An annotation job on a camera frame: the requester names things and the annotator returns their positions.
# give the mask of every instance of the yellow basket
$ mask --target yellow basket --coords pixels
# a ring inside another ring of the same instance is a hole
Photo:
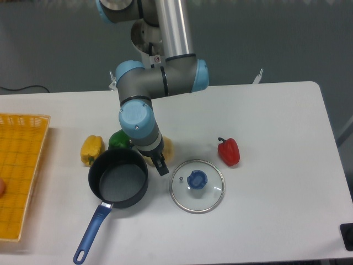
[[[0,240],[18,242],[50,116],[0,113]]]

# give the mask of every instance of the lid knob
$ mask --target lid knob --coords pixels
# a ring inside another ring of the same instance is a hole
[[[188,176],[188,184],[191,189],[202,189],[207,183],[207,175],[201,170],[193,170]]]

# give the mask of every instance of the pan handle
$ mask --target pan handle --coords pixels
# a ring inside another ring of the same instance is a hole
[[[75,255],[73,256],[73,263],[75,264],[82,264],[87,257],[88,251],[94,241],[94,238],[100,228],[100,225],[110,213],[111,208],[113,207],[112,204],[102,202],[98,205],[97,209],[95,210],[93,217],[84,233],[84,236],[79,244]]]

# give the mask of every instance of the yellow bell pepper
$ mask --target yellow bell pepper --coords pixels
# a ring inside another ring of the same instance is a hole
[[[162,137],[164,141],[164,148],[163,148],[162,154],[164,156],[164,161],[168,164],[174,158],[174,145],[171,139],[169,139],[164,135]],[[142,156],[142,157],[143,159],[145,159],[146,163],[149,164],[151,167],[155,166],[150,157],[148,156]]]
[[[81,161],[86,166],[91,166],[93,161],[105,151],[103,139],[100,136],[91,135],[81,147]]]

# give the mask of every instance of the white table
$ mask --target white table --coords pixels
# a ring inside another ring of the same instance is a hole
[[[162,134],[175,143],[170,174],[149,167],[136,205],[114,209],[84,264],[214,264],[352,257],[339,225],[353,206],[319,87],[312,82],[210,87],[153,101]],[[120,129],[117,92],[0,96],[0,112],[48,114],[38,182],[19,243],[0,243],[0,264],[73,264],[100,203],[88,186],[81,145],[108,143]],[[238,167],[217,154],[233,137]],[[169,178],[183,161],[214,163],[226,180],[207,214],[178,208]]]

